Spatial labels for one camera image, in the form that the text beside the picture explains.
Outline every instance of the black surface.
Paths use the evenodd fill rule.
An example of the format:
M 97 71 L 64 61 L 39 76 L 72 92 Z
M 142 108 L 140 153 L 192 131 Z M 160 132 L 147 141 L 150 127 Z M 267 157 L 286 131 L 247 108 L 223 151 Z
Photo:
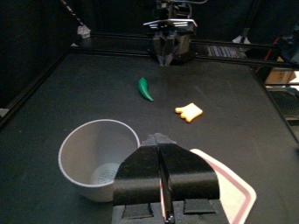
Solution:
M 138 92 L 142 77 L 154 102 Z M 190 102 L 203 115 L 187 123 L 174 109 Z M 57 163 L 67 135 L 101 118 L 227 165 L 256 190 L 247 223 L 299 222 L 298 144 L 248 67 L 69 55 L 0 133 L 0 223 L 111 223 L 112 203 L 83 199 Z

